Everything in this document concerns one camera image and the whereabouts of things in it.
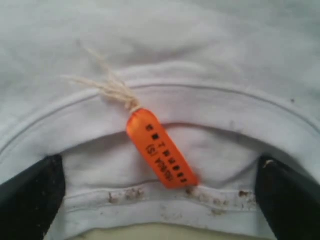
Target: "black object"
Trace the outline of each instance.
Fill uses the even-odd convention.
[[[3,240],[43,240],[65,196],[60,155],[48,156],[0,185]]]
[[[262,156],[256,201],[278,240],[320,240],[320,186],[280,161]]]

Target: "white fabric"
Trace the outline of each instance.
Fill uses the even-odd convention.
[[[162,222],[274,238],[252,192],[262,153],[320,181],[317,0],[0,3],[0,183],[62,153],[49,239]],[[60,75],[103,80],[103,54],[201,178],[166,190],[125,134],[129,114]]]

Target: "white t-shirt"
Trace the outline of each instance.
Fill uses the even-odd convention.
[[[257,158],[320,181],[319,10],[318,0],[2,1],[0,184],[63,155],[52,240],[152,222],[274,238],[252,193]],[[104,80],[77,41],[165,125],[200,176],[191,194],[160,184],[122,105],[61,80]]]

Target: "white string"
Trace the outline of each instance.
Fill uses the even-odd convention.
[[[129,110],[130,113],[133,113],[140,109],[141,105],[135,94],[129,87],[126,86],[125,82],[120,80],[113,73],[109,65],[104,61],[104,58],[90,48],[86,48],[84,46],[82,46],[82,48],[99,63],[101,69],[106,74],[106,82],[100,83],[92,81],[85,77],[69,75],[64,75],[62,76],[62,78],[100,89],[102,95],[104,95],[108,99],[124,103],[124,107]]]

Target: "orange tag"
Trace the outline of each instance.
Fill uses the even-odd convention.
[[[126,125],[126,132],[167,188],[198,184],[197,176],[151,111],[144,108],[135,111]]]

